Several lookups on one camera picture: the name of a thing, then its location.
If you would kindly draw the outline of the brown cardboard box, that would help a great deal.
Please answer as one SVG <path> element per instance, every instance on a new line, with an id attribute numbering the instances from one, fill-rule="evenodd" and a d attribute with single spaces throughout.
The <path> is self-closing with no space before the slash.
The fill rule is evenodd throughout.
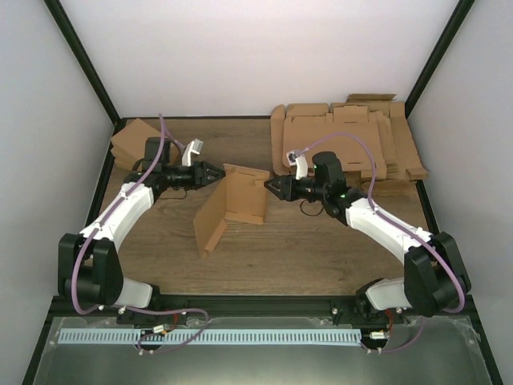
<path id="1" fill-rule="evenodd" d="M 206 258 L 216 248 L 228 221 L 253 225 L 265 223 L 269 192 L 267 170 L 233 164 L 224 166 L 226 176 L 197 211 L 193 226 L 199 254 Z"/>

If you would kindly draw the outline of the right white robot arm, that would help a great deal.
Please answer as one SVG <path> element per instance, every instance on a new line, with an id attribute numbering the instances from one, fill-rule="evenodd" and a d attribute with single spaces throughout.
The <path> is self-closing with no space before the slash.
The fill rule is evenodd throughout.
<path id="1" fill-rule="evenodd" d="M 295 175 L 265 182 L 273 195 L 282 201 L 320 202 L 330 217 L 364 233 L 402 263 L 401 278 L 378 278 L 357 292 L 356 312 L 363 322 L 376 322 L 393 308 L 428 318 L 463 310 L 471 282 L 451 235 L 409 225 L 377 205 L 369 192 L 349 187 L 333 152 L 314 156 L 312 176 L 303 156 L 294 156 L 293 164 Z"/>

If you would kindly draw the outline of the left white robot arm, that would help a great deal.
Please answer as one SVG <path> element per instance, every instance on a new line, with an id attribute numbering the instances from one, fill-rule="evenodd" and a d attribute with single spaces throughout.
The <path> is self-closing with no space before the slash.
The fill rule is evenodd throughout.
<path id="1" fill-rule="evenodd" d="M 79 233 L 67 233 L 59 241 L 58 290 L 69 298 L 80 314 L 81 303 L 134 307 L 147 324 L 158 322 L 164 304 L 153 295 L 156 287 L 124 276 L 119 249 L 136 222 L 162 193 L 169 189 L 197 190 L 224 178 L 222 169 L 197 161 L 203 143 L 194 139 L 184 149 L 181 162 L 170 161 L 171 141 L 165 137 L 147 139 L 142 159 L 126 176 L 114 200 Z"/>

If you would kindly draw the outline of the stack of folded cardboard boxes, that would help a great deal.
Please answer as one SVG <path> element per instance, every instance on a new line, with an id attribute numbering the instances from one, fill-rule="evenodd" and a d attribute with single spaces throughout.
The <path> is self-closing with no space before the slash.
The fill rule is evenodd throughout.
<path id="1" fill-rule="evenodd" d="M 144 158 L 145 144 L 150 137 L 160 140 L 160 130 L 141 119 L 131 121 L 115 134 L 111 139 L 115 166 L 131 171 L 136 162 Z"/>

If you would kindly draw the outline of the pile of flat cardboard blanks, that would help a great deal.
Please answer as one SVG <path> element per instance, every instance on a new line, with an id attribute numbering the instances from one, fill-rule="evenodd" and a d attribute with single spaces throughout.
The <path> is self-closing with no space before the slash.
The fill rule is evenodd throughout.
<path id="1" fill-rule="evenodd" d="M 309 171 L 313 155 L 334 152 L 355 180 L 424 180 L 406 119 L 406 104 L 394 94 L 351 94 L 344 102 L 278 105 L 270 117 L 273 171 L 293 175 L 290 152 L 303 153 Z"/>

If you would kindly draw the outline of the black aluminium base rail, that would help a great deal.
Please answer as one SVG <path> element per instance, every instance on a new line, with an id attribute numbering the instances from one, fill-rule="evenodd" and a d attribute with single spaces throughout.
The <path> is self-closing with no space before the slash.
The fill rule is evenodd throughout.
<path id="1" fill-rule="evenodd" d="M 327 318 L 334 325 L 384 326 L 391 318 L 400 322 L 402 316 L 416 315 L 413 310 L 403 310 L 398 314 L 395 306 L 390 310 L 368 313 L 365 317 L 357 311 L 356 299 L 349 296 L 258 296 L 258 295 L 171 295 L 163 294 L 157 299 L 156 311 L 180 310 L 178 324 L 193 317 L 204 319 L 202 314 L 182 314 L 182 309 L 202 309 L 208 313 L 210 319 L 214 318 Z M 53 317 L 78 317 L 65 298 L 54 297 L 48 311 L 47 320 Z M 117 309 L 106 308 L 87 314 L 88 317 L 115 317 L 119 324 L 153 326 L 165 322 L 173 323 L 172 315 L 149 315 L 126 310 L 119 314 Z"/>

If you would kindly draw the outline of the black frame post left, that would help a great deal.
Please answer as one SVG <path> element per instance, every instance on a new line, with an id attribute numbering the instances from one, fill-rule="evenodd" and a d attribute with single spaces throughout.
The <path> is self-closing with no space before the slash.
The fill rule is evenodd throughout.
<path id="1" fill-rule="evenodd" d="M 88 83 L 91 85 L 93 92 L 98 98 L 103 110 L 107 113 L 109 120 L 114 126 L 121 121 L 119 113 L 113 104 L 111 97 L 108 95 L 93 62 L 91 61 L 86 48 L 84 47 L 79 35 L 77 34 L 67 12 L 59 0 L 44 0 L 46 8 L 54 19 L 59 31 L 66 40 L 67 45 L 71 49 L 73 56 L 79 64 L 83 74 L 86 76 Z"/>

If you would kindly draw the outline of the black frame post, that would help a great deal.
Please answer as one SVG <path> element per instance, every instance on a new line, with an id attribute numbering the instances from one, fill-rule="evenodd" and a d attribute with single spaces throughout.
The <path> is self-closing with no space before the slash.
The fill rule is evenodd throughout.
<path id="1" fill-rule="evenodd" d="M 410 94 L 405 102 L 405 115 L 409 118 L 418 101 L 420 100 L 423 92 L 426 90 L 427 85 L 431 81 L 438 65 L 442 62 L 445 54 L 447 53 L 450 45 L 456 37 L 460 27 L 470 13 L 475 0 L 459 0 L 452 11 L 442 33 L 439 35 L 437 42 L 434 45 L 425 65 L 423 66 L 417 80 L 414 83 Z"/>
<path id="2" fill-rule="evenodd" d="M 119 113 L 113 104 L 111 97 L 108 95 L 93 62 L 91 61 L 86 48 L 84 47 L 79 35 L 77 34 L 67 12 L 59 0 L 44 0 L 46 8 L 54 19 L 59 31 L 66 40 L 67 45 L 71 49 L 73 56 L 79 64 L 83 74 L 86 76 L 88 83 L 91 85 L 93 92 L 98 98 L 103 110 L 107 113 L 109 120 L 114 126 L 121 121 Z"/>

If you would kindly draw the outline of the black frame post right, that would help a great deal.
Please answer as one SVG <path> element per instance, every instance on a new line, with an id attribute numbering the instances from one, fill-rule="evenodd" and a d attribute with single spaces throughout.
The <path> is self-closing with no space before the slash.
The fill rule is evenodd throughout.
<path id="1" fill-rule="evenodd" d="M 405 102 L 405 115 L 409 118 L 418 101 L 420 100 L 423 92 L 426 90 L 427 85 L 431 81 L 438 65 L 442 62 L 445 54 L 447 53 L 450 45 L 456 37 L 460 27 L 470 13 L 475 0 L 459 0 L 452 11 L 442 33 L 439 35 L 437 42 L 434 45 L 425 65 L 423 66 L 417 80 L 414 83 L 410 94 Z"/>

